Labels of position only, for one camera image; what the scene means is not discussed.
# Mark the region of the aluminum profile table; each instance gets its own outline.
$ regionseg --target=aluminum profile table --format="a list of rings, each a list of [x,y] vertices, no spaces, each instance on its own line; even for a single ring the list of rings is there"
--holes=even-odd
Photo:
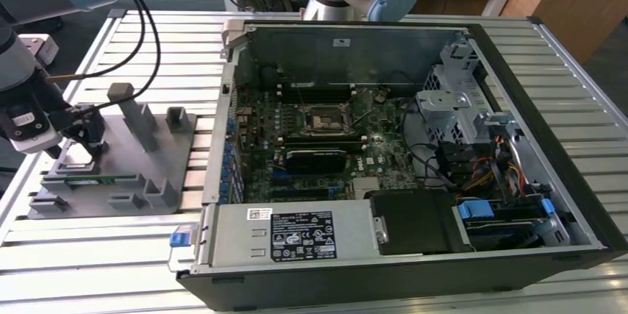
[[[222,27],[230,18],[295,19],[297,15],[154,14],[165,64],[139,101],[151,104],[154,113],[163,113],[170,105],[183,105],[201,117],[183,211],[161,216],[29,220],[39,172],[50,168],[51,159],[46,155],[27,156],[0,201],[0,313],[213,313],[177,283],[167,262],[171,232],[199,220],[222,79]],[[521,18],[411,16],[406,21],[475,22],[485,26],[623,234],[628,234],[628,122],[545,26]],[[137,12],[109,18],[79,72],[118,63],[135,47],[139,32]],[[66,99],[74,104],[105,102],[113,82],[142,87],[154,61],[155,45],[146,43],[126,67],[102,78],[73,83]],[[493,89],[498,101],[505,103],[494,86]],[[111,107],[105,114],[119,112]],[[627,260],[622,257],[589,270],[558,274],[513,292],[266,313],[439,313],[453,308],[478,314],[628,313]]]

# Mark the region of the gray block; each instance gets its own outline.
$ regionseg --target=gray block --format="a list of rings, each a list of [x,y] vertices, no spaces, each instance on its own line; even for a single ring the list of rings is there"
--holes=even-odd
[[[147,180],[145,186],[145,198],[151,204],[151,207],[173,207],[178,203],[179,193],[170,184],[170,181],[165,179],[162,187],[158,189],[154,181]]]
[[[117,210],[139,209],[143,206],[143,202],[135,193],[111,194],[107,202]]]
[[[50,192],[73,191],[73,186],[63,180],[43,180],[42,186]]]
[[[38,194],[41,198],[46,199],[61,196],[70,203],[70,206],[63,213],[55,212],[53,209],[50,209],[53,212],[46,212],[45,210],[41,213],[33,209],[29,217],[31,219],[85,218],[167,215],[175,213],[181,206],[197,116],[189,114],[193,126],[189,132],[171,132],[166,120],[166,115],[155,115],[155,123],[158,125],[155,138],[161,148],[157,151],[146,152],[127,127],[125,117],[122,115],[106,116],[107,130],[105,140],[109,149],[95,158],[95,167],[99,172],[87,175],[79,174],[85,177],[86,182],[75,179],[77,181],[71,182],[71,190],[61,190],[53,193],[47,189],[42,189]],[[63,179],[65,176],[69,176],[73,180],[73,177],[77,175],[65,173],[62,161],[58,160],[47,177]],[[149,201],[143,196],[149,179],[157,181],[161,187],[155,191],[157,196],[151,206],[149,206]],[[170,185],[166,188],[162,186],[165,179],[170,181]],[[109,202],[110,196],[118,194],[129,195],[131,193],[138,196],[143,206],[141,208],[114,208]]]
[[[69,203],[59,196],[54,196],[54,197],[49,197],[49,198],[35,197],[31,200],[30,205],[31,205],[31,208],[38,213],[62,214],[66,211],[66,209],[69,208]]]
[[[134,90],[134,85],[130,83],[117,82],[110,86],[107,97],[110,97],[111,101],[126,99],[134,94]],[[154,135],[155,117],[153,116],[149,106],[146,104],[143,106],[138,105],[134,99],[119,103],[118,106],[125,115],[127,127],[137,136],[137,140],[141,142],[143,150],[146,152],[155,151],[159,148],[159,144]]]
[[[115,182],[122,188],[145,188],[147,179],[142,174],[138,174],[135,178],[115,179]]]
[[[142,103],[139,104],[141,110],[142,110],[142,115],[145,117],[145,120],[147,121],[149,127],[151,128],[151,131],[155,130],[158,127],[158,122],[155,121],[155,116],[154,113],[151,112],[151,108],[149,107],[149,104]]]
[[[193,124],[186,113],[186,108],[171,107],[166,112],[166,123],[169,124],[170,132],[190,132]]]

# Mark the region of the floor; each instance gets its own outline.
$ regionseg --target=floor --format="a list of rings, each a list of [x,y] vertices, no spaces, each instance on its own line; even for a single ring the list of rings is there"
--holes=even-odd
[[[223,0],[146,0],[153,10],[206,10],[225,11]],[[85,57],[91,42],[113,8],[133,9],[131,0],[119,0],[113,7],[101,8],[90,13],[65,16],[66,26],[54,33],[61,53],[49,71],[54,75],[71,74]],[[586,64],[586,70],[611,96],[625,113],[628,113],[628,96],[625,94],[628,82],[628,22],[623,22],[605,45]],[[23,155],[0,139],[0,166],[21,166]],[[11,181],[11,175],[0,173],[0,195]]]

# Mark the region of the power supply label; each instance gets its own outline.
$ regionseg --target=power supply label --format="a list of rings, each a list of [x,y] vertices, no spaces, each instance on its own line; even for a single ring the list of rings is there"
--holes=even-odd
[[[277,263],[337,259],[333,212],[274,213],[271,249]]]

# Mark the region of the green circuit board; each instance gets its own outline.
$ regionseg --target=green circuit board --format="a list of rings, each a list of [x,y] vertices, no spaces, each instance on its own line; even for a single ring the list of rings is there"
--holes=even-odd
[[[251,90],[241,94],[245,202],[355,199],[353,181],[361,177],[378,178],[383,190],[418,187],[411,158],[398,131],[401,99],[383,100],[379,93],[381,88],[363,88],[345,104],[286,104],[275,93]],[[345,149],[345,170],[337,174],[289,175],[285,170],[287,151],[305,149],[301,144],[310,146],[303,137],[326,134],[327,130],[318,130],[321,126],[338,128],[334,122],[326,123],[325,118],[309,117],[309,113],[315,115],[326,110],[333,115],[345,115],[350,141],[319,138],[317,147],[307,148]],[[302,137],[306,142],[291,144],[291,137]],[[285,196],[283,190],[299,190],[299,195],[289,193],[290,196]]]

